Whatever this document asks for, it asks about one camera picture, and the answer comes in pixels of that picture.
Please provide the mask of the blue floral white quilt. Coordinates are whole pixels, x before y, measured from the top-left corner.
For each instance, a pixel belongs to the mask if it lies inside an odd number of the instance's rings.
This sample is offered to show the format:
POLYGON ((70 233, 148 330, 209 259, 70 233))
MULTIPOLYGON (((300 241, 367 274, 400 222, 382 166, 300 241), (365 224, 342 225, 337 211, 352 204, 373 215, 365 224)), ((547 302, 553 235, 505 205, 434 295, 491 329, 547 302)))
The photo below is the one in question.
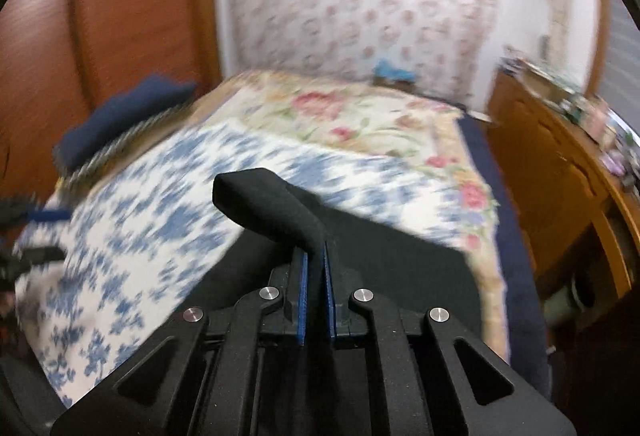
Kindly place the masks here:
POLYGON ((264 167, 326 204, 455 247, 461 198, 450 177, 384 156, 304 144, 229 119, 169 137, 73 209, 30 223, 18 249, 64 259, 17 282, 17 314, 65 407, 122 364, 238 239, 213 205, 220 173, 264 167))

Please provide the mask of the wooden sideboard cabinet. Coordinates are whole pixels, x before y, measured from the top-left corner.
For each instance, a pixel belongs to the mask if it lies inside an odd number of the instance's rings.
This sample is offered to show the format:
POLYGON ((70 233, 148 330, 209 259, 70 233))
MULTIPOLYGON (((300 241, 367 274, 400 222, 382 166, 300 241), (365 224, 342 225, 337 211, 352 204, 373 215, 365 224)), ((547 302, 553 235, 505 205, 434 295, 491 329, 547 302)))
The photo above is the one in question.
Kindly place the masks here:
POLYGON ((608 173, 594 141, 517 78, 497 71, 489 146, 518 210, 546 299, 585 282, 588 313, 610 309, 639 282, 639 201, 608 173))

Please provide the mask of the wooden louvered wardrobe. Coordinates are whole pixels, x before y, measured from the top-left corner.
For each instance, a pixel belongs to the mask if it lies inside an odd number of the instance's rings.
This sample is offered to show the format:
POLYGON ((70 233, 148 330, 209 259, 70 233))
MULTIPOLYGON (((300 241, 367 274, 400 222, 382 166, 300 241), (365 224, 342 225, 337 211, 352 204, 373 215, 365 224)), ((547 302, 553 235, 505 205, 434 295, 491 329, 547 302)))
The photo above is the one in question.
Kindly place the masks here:
POLYGON ((222 74, 214 0, 1 0, 1 191, 45 197, 54 144, 151 74, 222 74))

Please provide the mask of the blue item in box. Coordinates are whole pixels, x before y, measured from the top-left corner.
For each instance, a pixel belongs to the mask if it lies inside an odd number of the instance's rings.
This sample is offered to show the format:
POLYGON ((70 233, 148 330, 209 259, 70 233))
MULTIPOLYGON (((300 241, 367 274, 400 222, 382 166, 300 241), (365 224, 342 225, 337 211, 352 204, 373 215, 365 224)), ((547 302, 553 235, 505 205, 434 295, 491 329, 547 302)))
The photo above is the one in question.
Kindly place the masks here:
POLYGON ((387 60, 381 59, 373 70, 372 83, 376 86, 411 93, 416 89, 416 74, 397 68, 387 60))

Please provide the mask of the navy folded garment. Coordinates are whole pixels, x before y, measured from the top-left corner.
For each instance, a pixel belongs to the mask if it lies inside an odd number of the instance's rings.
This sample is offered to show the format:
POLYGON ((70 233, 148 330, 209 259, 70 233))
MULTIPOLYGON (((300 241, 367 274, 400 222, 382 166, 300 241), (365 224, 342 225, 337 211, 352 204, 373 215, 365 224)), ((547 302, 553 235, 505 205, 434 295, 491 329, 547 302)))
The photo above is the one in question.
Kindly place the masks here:
POLYGON ((63 176, 73 173, 132 127, 189 103, 197 89, 195 82, 178 83, 152 74, 132 90, 111 97, 85 122, 68 130, 53 148, 55 167, 63 176))

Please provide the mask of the black printed t-shirt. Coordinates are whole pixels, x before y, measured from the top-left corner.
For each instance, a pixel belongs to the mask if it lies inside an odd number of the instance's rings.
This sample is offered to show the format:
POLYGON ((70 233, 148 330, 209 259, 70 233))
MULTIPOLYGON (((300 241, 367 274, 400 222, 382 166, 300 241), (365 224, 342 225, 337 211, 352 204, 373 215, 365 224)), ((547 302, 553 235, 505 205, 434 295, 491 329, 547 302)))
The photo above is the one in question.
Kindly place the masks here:
POLYGON ((263 286, 274 268, 291 263, 299 248, 307 254, 305 338, 314 329, 329 330, 323 248, 331 240, 366 288, 407 311, 446 308, 474 334, 483 333, 480 291, 455 249, 331 208, 267 169, 217 175, 213 205, 241 234, 188 293, 186 306, 213 312, 234 305, 263 286))

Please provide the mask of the floral pink bedspread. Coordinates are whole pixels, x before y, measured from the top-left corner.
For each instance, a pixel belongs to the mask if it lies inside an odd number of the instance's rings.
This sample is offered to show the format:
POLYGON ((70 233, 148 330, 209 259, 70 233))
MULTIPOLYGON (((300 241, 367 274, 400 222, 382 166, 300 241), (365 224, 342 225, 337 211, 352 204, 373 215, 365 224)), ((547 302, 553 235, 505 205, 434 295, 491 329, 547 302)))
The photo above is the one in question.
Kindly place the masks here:
POLYGON ((498 202, 466 146, 462 115, 454 106, 381 86, 253 70, 197 100, 188 122, 235 118, 249 129, 380 156, 393 167, 421 173, 439 188, 444 206, 414 205, 405 223, 466 253, 480 289, 484 342, 508 359, 498 202))

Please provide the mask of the dark patterned folded garment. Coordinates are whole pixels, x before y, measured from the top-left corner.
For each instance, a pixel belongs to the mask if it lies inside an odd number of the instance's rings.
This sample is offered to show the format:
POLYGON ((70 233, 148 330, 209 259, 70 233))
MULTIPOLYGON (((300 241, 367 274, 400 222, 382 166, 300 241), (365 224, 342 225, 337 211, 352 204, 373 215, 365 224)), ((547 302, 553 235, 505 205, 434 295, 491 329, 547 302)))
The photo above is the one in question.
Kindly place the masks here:
POLYGON ((56 190, 66 193, 88 193, 107 175, 114 173, 127 157, 137 158, 134 152, 146 141, 160 135, 160 138, 174 132, 192 111, 192 104, 169 108, 133 126, 101 147, 80 168, 67 175, 60 175, 56 190))

